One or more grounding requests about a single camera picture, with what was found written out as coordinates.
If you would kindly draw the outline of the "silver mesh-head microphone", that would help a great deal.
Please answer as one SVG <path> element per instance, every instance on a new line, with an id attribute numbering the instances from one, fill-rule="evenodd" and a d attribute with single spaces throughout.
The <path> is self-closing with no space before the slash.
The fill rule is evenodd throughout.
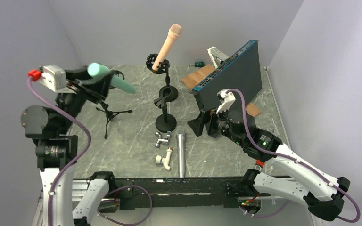
<path id="1" fill-rule="evenodd" d="M 177 148 L 178 148 L 178 173 L 180 178 L 185 178 L 186 160 L 185 160 L 185 131 L 183 129 L 176 132 Z"/>

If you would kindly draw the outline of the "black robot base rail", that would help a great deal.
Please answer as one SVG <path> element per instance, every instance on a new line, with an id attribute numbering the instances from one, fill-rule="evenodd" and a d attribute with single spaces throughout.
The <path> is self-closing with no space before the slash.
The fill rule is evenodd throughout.
<path id="1" fill-rule="evenodd" d="M 116 200 L 120 210 L 159 207 L 260 206 L 265 192 L 254 192 L 242 177 L 116 178 L 104 200 Z"/>

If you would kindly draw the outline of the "black clip microphone stand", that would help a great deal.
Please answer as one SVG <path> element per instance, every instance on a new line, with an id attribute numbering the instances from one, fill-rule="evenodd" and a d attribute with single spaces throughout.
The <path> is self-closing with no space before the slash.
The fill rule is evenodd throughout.
<path id="1" fill-rule="evenodd" d="M 155 106 L 162 110 L 162 114 L 155 121 L 155 126 L 160 132 L 173 131 L 177 126 L 176 118 L 169 114 L 167 109 L 167 102 L 169 102 L 171 94 L 170 87 L 165 86 L 159 92 L 159 97 L 154 100 Z"/>

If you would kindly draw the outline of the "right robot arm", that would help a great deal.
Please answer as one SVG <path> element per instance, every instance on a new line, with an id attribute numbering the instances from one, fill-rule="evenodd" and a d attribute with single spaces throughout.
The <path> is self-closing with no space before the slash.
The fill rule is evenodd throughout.
<path id="1" fill-rule="evenodd" d="M 295 180 L 292 183 L 248 169 L 238 186 L 244 194 L 281 196 L 307 207 L 310 213 L 325 221 L 340 217 L 350 181 L 330 176 L 299 157 L 280 138 L 258 128 L 253 116 L 235 110 L 218 112 L 213 109 L 201 111 L 187 124 L 197 137 L 204 129 L 211 137 L 222 135 L 240 146 L 249 157 L 280 167 Z"/>

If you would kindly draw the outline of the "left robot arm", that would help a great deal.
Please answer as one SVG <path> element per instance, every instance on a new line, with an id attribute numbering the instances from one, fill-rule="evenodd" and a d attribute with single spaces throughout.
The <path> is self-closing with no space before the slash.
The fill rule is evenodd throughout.
<path id="1" fill-rule="evenodd" d="M 25 136 L 35 144 L 37 167 L 43 186 L 44 226 L 89 226 L 104 197 L 117 190 L 112 172 L 98 171 L 87 180 L 86 193 L 73 206 L 74 171 L 83 152 L 78 151 L 78 137 L 69 135 L 77 125 L 91 145 L 91 133 L 77 120 L 87 101 L 102 104 L 108 95 L 115 72 L 93 65 L 78 70 L 64 70 L 56 65 L 42 66 L 28 73 L 27 85 L 39 82 L 56 94 L 54 103 L 32 105 L 21 115 Z"/>

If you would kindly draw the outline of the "mint green microphone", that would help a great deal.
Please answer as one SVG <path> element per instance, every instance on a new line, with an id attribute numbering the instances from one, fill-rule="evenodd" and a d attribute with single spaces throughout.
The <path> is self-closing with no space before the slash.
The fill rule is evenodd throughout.
<path id="1" fill-rule="evenodd" d="M 108 78 L 110 78 L 110 86 L 114 86 L 129 94 L 136 94 L 136 89 L 132 84 L 119 78 L 116 75 L 112 75 L 112 73 L 114 73 L 114 71 L 109 70 L 104 65 L 101 65 L 99 63 L 91 63 L 87 67 L 87 73 L 91 77 L 91 79 L 88 80 L 88 83 L 90 83 L 90 84 L 94 84 L 94 83 L 108 77 Z"/>

